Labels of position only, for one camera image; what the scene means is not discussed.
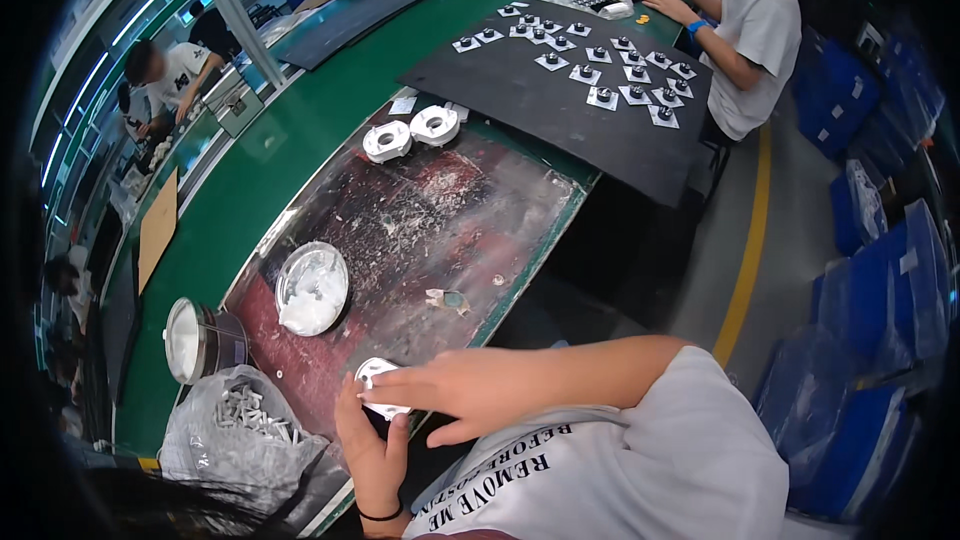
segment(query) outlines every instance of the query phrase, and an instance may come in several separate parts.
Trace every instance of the open paint can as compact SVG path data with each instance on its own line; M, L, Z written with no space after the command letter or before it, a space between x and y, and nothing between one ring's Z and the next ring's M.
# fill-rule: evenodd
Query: open paint can
M192 386L222 369L246 364L249 342L236 315L180 298L167 315L163 343L170 373Z

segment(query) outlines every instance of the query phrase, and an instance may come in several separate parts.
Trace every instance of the blue wristband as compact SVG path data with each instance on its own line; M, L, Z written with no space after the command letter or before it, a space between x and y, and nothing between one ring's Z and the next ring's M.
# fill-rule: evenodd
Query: blue wristband
M698 21L693 21L686 27L686 31L690 32L690 38L693 38L697 34L697 30L700 30L703 26L710 26L709 23L700 19Z

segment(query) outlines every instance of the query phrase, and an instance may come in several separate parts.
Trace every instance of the black rubber mat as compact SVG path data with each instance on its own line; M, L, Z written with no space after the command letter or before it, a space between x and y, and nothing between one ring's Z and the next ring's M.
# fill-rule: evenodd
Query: black rubber mat
M357 0L307 31L276 58L310 72L355 37L422 0Z
M541 0L525 2L530 7L522 11L553 20L564 29L574 22L592 28L586 38L567 32L555 34L565 35L577 46L560 54L570 65L549 71L537 64L538 56L551 51L549 45L510 38L510 26L520 18L493 13L463 30L462 35L493 28L508 37L462 53L451 45L460 36L451 38L397 81L518 128L581 158L657 203L678 206L703 125L713 72L622 23ZM688 63L697 73L690 80L695 98L683 98L685 106L675 110L679 129L655 126L646 106L630 106L622 95L615 112L587 104L591 87L569 78L574 65L589 64L601 72L598 86L617 92L618 86L629 85L624 63L611 43L612 38L620 36L627 36L641 55L660 51L675 63ZM589 63L586 48L597 46L609 51L611 64ZM668 76L679 79L674 71L652 64L647 71L653 82L643 84L648 91L666 87Z

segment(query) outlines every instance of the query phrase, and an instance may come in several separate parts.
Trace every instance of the green work surface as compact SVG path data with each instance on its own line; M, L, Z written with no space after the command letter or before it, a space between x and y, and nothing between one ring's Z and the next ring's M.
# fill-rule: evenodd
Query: green work surface
M349 8L351 1L336 0L303 25L317 25L329 9ZM511 1L516 0L424 0L414 5L295 81L235 141L197 190L144 290L142 328L129 361L123 405L116 410L120 451L153 457L161 448L179 389L167 368L162 340L174 301L187 296L218 305L277 214L398 90L394 79L438 43ZM637 7L637 16L644 12L645 7ZM623 22L672 44L680 26L658 13L650 17L643 26L635 18ZM299 32L291 32L273 50Z

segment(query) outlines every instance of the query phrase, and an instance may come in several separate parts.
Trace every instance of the worker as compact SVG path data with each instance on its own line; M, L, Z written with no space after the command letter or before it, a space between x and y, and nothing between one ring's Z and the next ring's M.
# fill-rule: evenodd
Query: worker
M137 129L146 138L164 126L161 113L169 107L179 124L197 98L200 85L213 70L224 66L224 59L195 43L179 43L164 53L150 40L140 40L126 55L124 75L133 86L146 86L150 100L149 122Z
M73 246L65 254L51 258L43 265L43 277L50 289L65 296L70 311L77 318L79 332L87 335L87 315L94 293L90 287L90 271L85 269L88 250Z
M227 22L217 9L204 11L204 4L195 0L190 5L190 15L195 19L190 28L188 42L207 47L211 52L219 54L223 61L233 61L234 57L243 51L240 42L237 42L231 30L227 29Z
M682 24L713 71L701 139L721 147L743 140L770 114L793 75L800 48L797 0L693 0L714 29L682 0L643 0Z
M677 338L452 351L372 382L348 373L335 408L366 537L779 537L786 462L713 356ZM383 441L361 397L457 417L428 447L480 439L408 510L409 420Z

